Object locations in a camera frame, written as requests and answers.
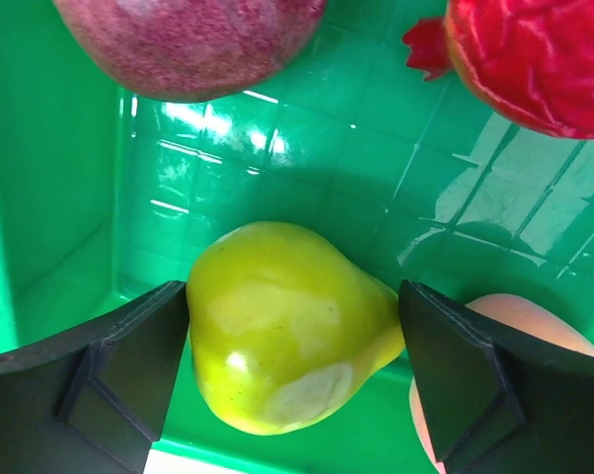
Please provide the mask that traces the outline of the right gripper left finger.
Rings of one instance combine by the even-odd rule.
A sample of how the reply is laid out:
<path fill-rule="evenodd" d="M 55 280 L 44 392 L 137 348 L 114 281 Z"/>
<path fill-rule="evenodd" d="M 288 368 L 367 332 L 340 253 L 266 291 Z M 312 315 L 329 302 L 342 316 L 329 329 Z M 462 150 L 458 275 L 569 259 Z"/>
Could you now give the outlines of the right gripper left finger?
<path fill-rule="evenodd" d="M 142 472 L 186 333 L 186 285 L 169 281 L 0 354 L 0 473 Z"/>

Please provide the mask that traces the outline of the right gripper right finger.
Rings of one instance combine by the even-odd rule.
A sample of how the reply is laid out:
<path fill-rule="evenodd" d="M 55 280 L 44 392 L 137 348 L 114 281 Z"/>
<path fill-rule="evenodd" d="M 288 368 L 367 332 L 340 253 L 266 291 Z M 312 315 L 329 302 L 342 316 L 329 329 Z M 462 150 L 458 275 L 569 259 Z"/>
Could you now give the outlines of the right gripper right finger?
<path fill-rule="evenodd" d="M 594 473 L 594 356 L 406 280 L 399 313 L 429 439 L 448 473 Z"/>

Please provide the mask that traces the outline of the orange fake peach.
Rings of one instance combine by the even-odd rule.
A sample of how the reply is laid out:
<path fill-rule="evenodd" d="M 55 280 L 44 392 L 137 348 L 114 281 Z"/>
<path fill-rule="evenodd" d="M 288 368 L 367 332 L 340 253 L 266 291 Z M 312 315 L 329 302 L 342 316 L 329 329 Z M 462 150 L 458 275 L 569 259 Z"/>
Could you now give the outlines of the orange fake peach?
<path fill-rule="evenodd" d="M 548 343 L 594 356 L 594 345 L 573 327 L 544 307 L 518 295 L 488 294 L 470 301 L 466 306 L 485 317 L 525 332 Z M 409 407 L 419 441 L 438 473 L 445 474 L 445 466 L 438 462 L 430 440 L 415 378 L 409 388 Z"/>

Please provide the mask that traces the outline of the green fake pear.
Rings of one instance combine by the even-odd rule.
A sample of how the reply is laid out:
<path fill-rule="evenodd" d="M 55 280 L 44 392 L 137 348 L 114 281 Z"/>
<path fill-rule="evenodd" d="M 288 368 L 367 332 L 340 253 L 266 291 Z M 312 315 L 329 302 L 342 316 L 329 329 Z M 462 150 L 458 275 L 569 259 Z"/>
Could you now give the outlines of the green fake pear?
<path fill-rule="evenodd" d="M 405 348 L 396 293 L 293 223 L 219 238 L 193 263 L 186 298 L 198 390 L 253 435 L 329 417 Z"/>

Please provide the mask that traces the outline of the dark maroon fake fruit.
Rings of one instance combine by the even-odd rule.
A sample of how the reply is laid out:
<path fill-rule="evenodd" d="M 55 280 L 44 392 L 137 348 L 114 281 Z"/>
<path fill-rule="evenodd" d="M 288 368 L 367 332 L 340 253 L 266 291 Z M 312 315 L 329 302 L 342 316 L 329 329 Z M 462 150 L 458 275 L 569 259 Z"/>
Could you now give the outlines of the dark maroon fake fruit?
<path fill-rule="evenodd" d="M 54 6 L 74 39 L 119 85 L 159 101 L 199 103 L 282 70 L 316 32 L 327 4 L 63 0 Z"/>

